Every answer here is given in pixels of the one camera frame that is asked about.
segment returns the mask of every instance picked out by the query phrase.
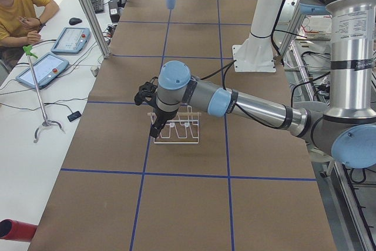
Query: white table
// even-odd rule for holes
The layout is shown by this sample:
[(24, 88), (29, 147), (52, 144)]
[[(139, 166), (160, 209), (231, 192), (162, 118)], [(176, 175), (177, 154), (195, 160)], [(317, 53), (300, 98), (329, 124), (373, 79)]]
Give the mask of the white table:
[[(63, 0), (60, 11), (48, 21), (41, 31), (42, 40), (56, 39), (62, 29), (69, 26), (71, 17), (82, 19), (75, 27), (88, 27), (89, 23), (79, 5), (78, 0)], [(97, 14), (102, 30), (111, 24), (107, 5), (105, 12)], [(78, 55), (62, 57), (74, 63), (95, 43), (94, 36)], [(32, 52), (42, 56), (51, 50), (53, 43), (37, 45)], [(80, 63), (71, 74), (53, 81), (47, 88), (41, 90), (42, 99), (54, 102), (60, 99), (87, 98), (95, 81), (90, 71), (91, 66), (99, 65), (102, 61), (101, 52), (96, 46), (90, 55)], [(20, 62), (27, 62), (23, 56)], [(26, 65), (13, 69), (2, 87), (22, 72)], [(26, 87), (12, 81), (0, 91), (7, 93), (24, 90)], [(0, 102), (22, 108), (39, 107), (36, 92), (33, 90), (0, 95)], [(73, 112), (83, 112), (86, 101), (61, 102), (67, 104)], [(0, 221), (14, 219), (37, 225), (41, 219), (56, 177), (65, 158), (66, 152), (75, 133), (79, 119), (69, 122), (67, 116), (71, 113), (68, 108), (59, 105), (46, 107), (48, 118), (61, 122), (65, 133), (57, 126), (43, 129), (38, 143), (34, 144), (35, 130), (43, 122), (42, 112), (22, 111), (6, 106), (0, 106)], [(24, 251), (29, 243), (0, 240), (0, 250)]]

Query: black mouse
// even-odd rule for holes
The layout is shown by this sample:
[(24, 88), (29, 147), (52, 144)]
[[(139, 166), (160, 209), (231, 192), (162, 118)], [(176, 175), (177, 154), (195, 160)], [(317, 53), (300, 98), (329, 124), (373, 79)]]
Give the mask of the black mouse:
[(81, 23), (81, 22), (82, 22), (82, 20), (79, 19), (79, 18), (71, 18), (71, 19), (69, 20), (69, 24), (70, 24), (71, 26), (77, 25), (77, 24), (79, 24), (79, 23)]

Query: black connector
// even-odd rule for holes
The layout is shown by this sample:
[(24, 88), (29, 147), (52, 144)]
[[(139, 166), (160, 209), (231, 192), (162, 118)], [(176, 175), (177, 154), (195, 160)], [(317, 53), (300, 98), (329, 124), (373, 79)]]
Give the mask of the black connector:
[(73, 122), (74, 120), (76, 120), (76, 119), (78, 119), (78, 118), (80, 118), (81, 117), (81, 113), (80, 113), (80, 111), (76, 111), (76, 112), (74, 112), (74, 113), (72, 113), (72, 114), (70, 114), (69, 116), (68, 116), (68, 120), (70, 121), (70, 122)]

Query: red cylinder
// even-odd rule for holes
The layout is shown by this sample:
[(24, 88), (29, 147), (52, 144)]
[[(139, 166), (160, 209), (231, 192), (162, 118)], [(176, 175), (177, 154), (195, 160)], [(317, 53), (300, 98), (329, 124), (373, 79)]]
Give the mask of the red cylinder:
[(38, 226), (17, 220), (0, 222), (0, 239), (31, 242)]

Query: blue and white device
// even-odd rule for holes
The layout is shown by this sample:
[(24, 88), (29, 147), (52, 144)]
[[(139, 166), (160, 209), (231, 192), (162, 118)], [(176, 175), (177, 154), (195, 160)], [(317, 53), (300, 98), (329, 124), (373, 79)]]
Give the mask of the blue and white device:
[(71, 28), (63, 29), (51, 52), (55, 54), (78, 54), (90, 37), (88, 28)]
[[(68, 60), (56, 56), (52, 53), (47, 53), (43, 57), (39, 58), (33, 64), (36, 81), (38, 82), (39, 88), (46, 87), (53, 79), (55, 79), (62, 71), (64, 71), (68, 65)], [(16, 77), (16, 81), (30, 88), (35, 87), (30, 68), (20, 73)]]

